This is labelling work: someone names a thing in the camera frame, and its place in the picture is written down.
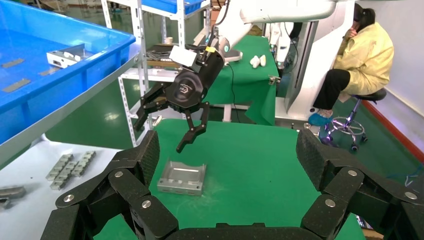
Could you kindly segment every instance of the chrome stool base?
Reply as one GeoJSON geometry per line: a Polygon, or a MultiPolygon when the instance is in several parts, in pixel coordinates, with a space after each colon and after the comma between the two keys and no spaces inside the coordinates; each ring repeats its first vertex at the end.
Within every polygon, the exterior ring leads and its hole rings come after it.
{"type": "Polygon", "coordinates": [[[356,152],[359,149],[357,144],[357,136],[361,136],[361,142],[368,141],[367,135],[365,133],[365,128],[359,122],[355,121],[355,115],[357,113],[358,107],[361,104],[361,100],[358,99],[356,105],[348,117],[338,116],[331,120],[331,122],[325,125],[325,130],[327,131],[327,139],[333,141],[333,132],[338,131],[346,135],[352,136],[353,143],[351,145],[352,151],[356,152]]]}

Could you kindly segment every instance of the silver screw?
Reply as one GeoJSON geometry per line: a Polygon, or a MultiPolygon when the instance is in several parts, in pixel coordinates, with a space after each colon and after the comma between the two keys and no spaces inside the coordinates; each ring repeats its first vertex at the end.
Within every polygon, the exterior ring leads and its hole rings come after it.
{"type": "Polygon", "coordinates": [[[330,208],[334,208],[336,206],[336,203],[331,199],[327,199],[325,200],[325,205],[329,206],[330,208]]]}
{"type": "Polygon", "coordinates": [[[408,198],[412,199],[412,200],[416,200],[418,199],[417,195],[413,194],[412,192],[405,192],[405,196],[407,196],[408,198]]]}
{"type": "Polygon", "coordinates": [[[149,201],[149,200],[146,200],[141,204],[141,207],[146,209],[146,208],[150,207],[150,205],[152,205],[152,202],[149,201]]]}
{"type": "Polygon", "coordinates": [[[70,201],[72,201],[74,199],[74,195],[72,195],[72,194],[69,194],[69,195],[67,195],[64,199],[63,199],[63,201],[65,202],[65,203],[69,203],[70,201]]]}
{"type": "Polygon", "coordinates": [[[115,173],[115,177],[117,177],[117,178],[121,177],[122,175],[124,175],[124,174],[121,171],[117,171],[115,173]]]}
{"type": "Polygon", "coordinates": [[[347,171],[347,173],[350,175],[350,176],[356,176],[356,175],[358,175],[357,174],[357,172],[356,171],[354,171],[354,170],[349,170],[349,171],[347,171]]]}

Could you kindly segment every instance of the hand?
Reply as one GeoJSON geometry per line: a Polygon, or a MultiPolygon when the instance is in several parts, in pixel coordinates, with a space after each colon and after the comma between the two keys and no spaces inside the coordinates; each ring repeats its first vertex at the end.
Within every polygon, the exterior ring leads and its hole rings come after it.
{"type": "Polygon", "coordinates": [[[357,31],[353,27],[351,27],[349,30],[347,30],[346,34],[344,35],[344,39],[349,40],[355,37],[356,35],[358,35],[357,31]]]}

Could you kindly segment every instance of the green cloth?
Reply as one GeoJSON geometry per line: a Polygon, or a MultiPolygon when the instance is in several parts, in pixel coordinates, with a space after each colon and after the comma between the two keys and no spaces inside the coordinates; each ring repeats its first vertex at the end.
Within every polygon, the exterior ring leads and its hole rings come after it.
{"type": "MultiPolygon", "coordinates": [[[[165,119],[155,130],[160,160],[149,189],[178,219],[180,229],[213,228],[216,223],[299,227],[320,195],[296,157],[294,130],[210,121],[206,133],[179,154],[176,147],[188,130],[187,122],[165,119]],[[168,160],[190,166],[207,164],[202,196],[158,192],[156,184],[168,160]]],[[[96,240],[135,239],[128,238],[131,235],[118,216],[96,240]]],[[[351,215],[337,240],[364,239],[351,215]]]]}
{"type": "Polygon", "coordinates": [[[246,35],[234,47],[243,53],[239,62],[231,62],[233,73],[229,66],[225,66],[207,93],[205,101],[210,104],[250,103],[246,112],[252,121],[260,125],[274,125],[276,86],[269,85],[269,75],[278,76],[278,70],[270,52],[268,39],[261,36],[246,35]],[[265,55],[265,67],[253,68],[250,60],[254,56],[265,55]]]}

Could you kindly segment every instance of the black pants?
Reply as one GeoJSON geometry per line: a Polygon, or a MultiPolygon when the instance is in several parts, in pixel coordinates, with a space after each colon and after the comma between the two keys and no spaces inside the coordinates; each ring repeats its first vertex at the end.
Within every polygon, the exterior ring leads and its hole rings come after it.
{"type": "Polygon", "coordinates": [[[314,108],[331,110],[339,97],[351,81],[351,74],[346,70],[331,69],[325,76],[324,84],[316,97],[314,108]]]}

